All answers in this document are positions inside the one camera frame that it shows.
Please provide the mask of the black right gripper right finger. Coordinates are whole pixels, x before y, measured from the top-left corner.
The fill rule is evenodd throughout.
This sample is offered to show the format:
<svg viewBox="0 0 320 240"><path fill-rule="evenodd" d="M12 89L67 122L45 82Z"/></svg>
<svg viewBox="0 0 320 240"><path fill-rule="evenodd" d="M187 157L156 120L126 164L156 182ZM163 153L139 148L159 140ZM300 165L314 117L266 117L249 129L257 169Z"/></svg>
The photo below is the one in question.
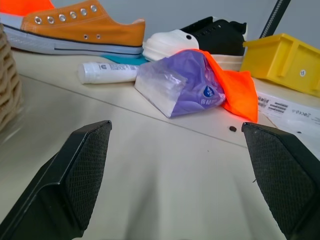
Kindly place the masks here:
<svg viewBox="0 0 320 240"><path fill-rule="evenodd" d="M320 161L293 134L245 122L255 180L288 240L320 238Z"/></svg>

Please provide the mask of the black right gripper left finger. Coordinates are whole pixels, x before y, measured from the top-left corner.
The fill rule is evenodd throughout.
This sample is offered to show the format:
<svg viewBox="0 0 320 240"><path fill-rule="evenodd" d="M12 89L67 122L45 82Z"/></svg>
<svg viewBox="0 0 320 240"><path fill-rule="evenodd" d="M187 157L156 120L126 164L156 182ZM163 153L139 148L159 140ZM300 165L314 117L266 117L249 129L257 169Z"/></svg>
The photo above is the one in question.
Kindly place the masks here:
<svg viewBox="0 0 320 240"><path fill-rule="evenodd" d="M1 239L81 238L102 184L111 130L103 120L73 131L1 222Z"/></svg>

